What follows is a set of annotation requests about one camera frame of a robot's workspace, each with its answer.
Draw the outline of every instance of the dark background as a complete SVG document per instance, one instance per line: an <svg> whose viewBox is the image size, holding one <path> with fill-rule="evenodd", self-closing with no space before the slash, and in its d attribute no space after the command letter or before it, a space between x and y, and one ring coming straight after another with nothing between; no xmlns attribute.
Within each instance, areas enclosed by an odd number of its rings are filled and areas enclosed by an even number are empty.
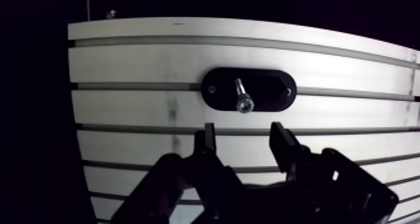
<svg viewBox="0 0 420 224"><path fill-rule="evenodd" d="M257 19L358 34L420 49L419 0L89 0L90 17ZM4 0L0 222L95 223L76 139L67 23L87 0Z"/></svg>

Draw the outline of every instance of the bolt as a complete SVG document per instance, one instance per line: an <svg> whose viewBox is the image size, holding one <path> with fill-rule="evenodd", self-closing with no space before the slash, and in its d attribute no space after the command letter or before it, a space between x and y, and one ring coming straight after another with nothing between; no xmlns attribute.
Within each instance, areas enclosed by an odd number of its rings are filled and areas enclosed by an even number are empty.
<svg viewBox="0 0 420 224"><path fill-rule="evenodd" d="M216 92L216 87L210 86L209 87L209 93L213 94L214 92Z"/></svg>
<svg viewBox="0 0 420 224"><path fill-rule="evenodd" d="M237 101L236 109L241 113L249 113L254 109L254 101L249 94L245 92L241 79L235 79Z"/></svg>
<svg viewBox="0 0 420 224"><path fill-rule="evenodd" d="M116 19L117 11L110 10L108 13L106 13L106 19Z"/></svg>

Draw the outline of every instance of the black oval plate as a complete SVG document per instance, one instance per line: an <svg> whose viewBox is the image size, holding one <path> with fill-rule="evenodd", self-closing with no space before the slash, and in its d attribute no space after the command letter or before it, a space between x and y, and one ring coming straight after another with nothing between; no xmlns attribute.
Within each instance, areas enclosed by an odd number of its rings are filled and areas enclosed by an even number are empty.
<svg viewBox="0 0 420 224"><path fill-rule="evenodd" d="M219 111L236 111L238 94L234 80L238 78L255 103L254 111L283 111L296 97L296 83L283 71L220 67L210 70L201 83L204 101Z"/></svg>

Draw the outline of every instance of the white board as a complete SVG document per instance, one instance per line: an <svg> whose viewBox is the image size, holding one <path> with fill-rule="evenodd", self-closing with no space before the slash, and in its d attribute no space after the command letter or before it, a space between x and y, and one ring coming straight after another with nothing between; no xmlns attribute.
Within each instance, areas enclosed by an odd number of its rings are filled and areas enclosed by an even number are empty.
<svg viewBox="0 0 420 224"><path fill-rule="evenodd" d="M121 36L217 36L317 44L411 61L412 49L337 31L240 19L140 18L69 25L70 40Z"/></svg>
<svg viewBox="0 0 420 224"><path fill-rule="evenodd" d="M211 109L196 92L73 91L72 99L77 123L105 125L269 128L280 121L287 128L388 127L414 126L419 113L419 103L323 96L297 96L285 111L249 114Z"/></svg>
<svg viewBox="0 0 420 224"><path fill-rule="evenodd" d="M411 69L318 53L216 45L69 49L71 81L199 83L214 67L278 69L300 87L408 94Z"/></svg>

